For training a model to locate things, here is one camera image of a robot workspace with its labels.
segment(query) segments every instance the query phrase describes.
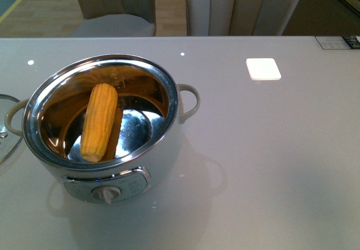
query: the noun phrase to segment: pot rim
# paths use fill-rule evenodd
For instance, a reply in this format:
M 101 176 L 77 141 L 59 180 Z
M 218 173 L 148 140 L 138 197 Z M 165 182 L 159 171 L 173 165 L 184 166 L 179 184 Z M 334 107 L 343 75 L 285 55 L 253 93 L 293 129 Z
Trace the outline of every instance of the pot rim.
M 140 146 L 131 153 L 113 160 L 98 163 L 82 163 L 66 159 L 53 152 L 44 143 L 41 132 L 41 113 L 46 102 L 51 98 L 53 92 L 61 87 L 61 82 L 68 80 L 72 75 L 78 72 L 86 73 L 90 67 L 96 65 L 109 64 L 115 65 L 131 65 L 137 69 L 145 70 L 151 73 L 164 88 L 168 94 L 168 113 L 157 133 L 148 142 Z M 179 112 L 179 91 L 177 85 L 171 75 L 157 63 L 145 59 L 143 57 L 126 54 L 105 54 L 88 57 L 83 60 L 74 62 L 61 70 L 57 71 L 47 78 L 32 94 L 24 111 L 22 118 L 22 132 L 24 140 L 29 149 L 40 160 L 60 168 L 81 172 L 103 171 L 110 168 L 118 167 L 122 164 L 132 162 L 134 159 L 146 154 L 149 150 L 157 146 L 171 129 Z

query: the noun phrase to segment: pot handle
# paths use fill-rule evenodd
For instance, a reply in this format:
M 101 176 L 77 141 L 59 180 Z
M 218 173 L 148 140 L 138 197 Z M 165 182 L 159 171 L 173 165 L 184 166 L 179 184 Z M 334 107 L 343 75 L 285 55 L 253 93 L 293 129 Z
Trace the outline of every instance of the pot handle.
M 196 90 L 196 88 L 188 85 L 188 84 L 177 84 L 179 91 L 188 91 L 191 92 L 192 94 L 195 95 L 196 97 L 196 105 L 188 112 L 183 111 L 183 104 L 182 104 L 182 100 L 180 98 L 180 115 L 179 115 L 179 119 L 180 119 L 180 124 L 183 124 L 188 118 L 190 118 L 191 116 L 193 116 L 197 110 L 200 107 L 200 94 L 198 93 L 198 91 Z
M 22 130 L 17 130 L 11 126 L 11 121 L 14 115 L 22 108 L 26 106 L 29 99 L 23 100 L 18 102 L 16 105 L 14 105 L 7 113 L 4 119 L 4 125 L 5 127 L 12 133 L 16 134 L 17 136 L 24 137 Z

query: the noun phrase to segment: chair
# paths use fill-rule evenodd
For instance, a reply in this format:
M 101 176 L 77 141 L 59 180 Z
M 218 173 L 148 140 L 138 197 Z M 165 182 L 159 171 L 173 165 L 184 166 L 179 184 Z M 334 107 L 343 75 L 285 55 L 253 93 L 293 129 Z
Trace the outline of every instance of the chair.
M 155 0 L 78 0 L 84 21 L 71 37 L 148 37 L 156 32 Z
M 186 0 L 187 35 L 281 35 L 299 0 Z

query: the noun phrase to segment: glass lid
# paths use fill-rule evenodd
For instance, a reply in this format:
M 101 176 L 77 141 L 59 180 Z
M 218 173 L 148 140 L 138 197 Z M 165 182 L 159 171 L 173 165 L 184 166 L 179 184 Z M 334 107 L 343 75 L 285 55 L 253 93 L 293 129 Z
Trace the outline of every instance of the glass lid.
M 0 94 L 0 173 L 5 170 L 5 165 L 14 159 L 14 157 L 11 156 L 23 140 L 22 137 L 11 133 L 4 124 L 6 113 L 17 102 L 19 102 L 19 100 L 12 96 Z M 21 129 L 22 115 L 22 112 L 17 112 L 17 114 L 14 115 L 12 119 L 14 128 Z

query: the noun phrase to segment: steamer pot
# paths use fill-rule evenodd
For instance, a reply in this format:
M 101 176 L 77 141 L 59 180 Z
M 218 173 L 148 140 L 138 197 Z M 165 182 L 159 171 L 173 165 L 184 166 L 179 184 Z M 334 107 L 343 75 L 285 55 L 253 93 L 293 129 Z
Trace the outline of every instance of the steamer pot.
M 92 88 L 108 83 L 124 110 L 114 159 L 90 163 L 79 145 Z M 196 105 L 183 111 L 181 91 Z M 132 55 L 102 55 L 75 62 L 49 77 L 30 99 L 6 114 L 7 129 L 23 136 L 29 149 L 75 198 L 112 203 L 158 184 L 177 159 L 181 124 L 200 106 L 195 88 L 174 82 L 158 64 Z M 22 130 L 12 117 L 25 107 Z

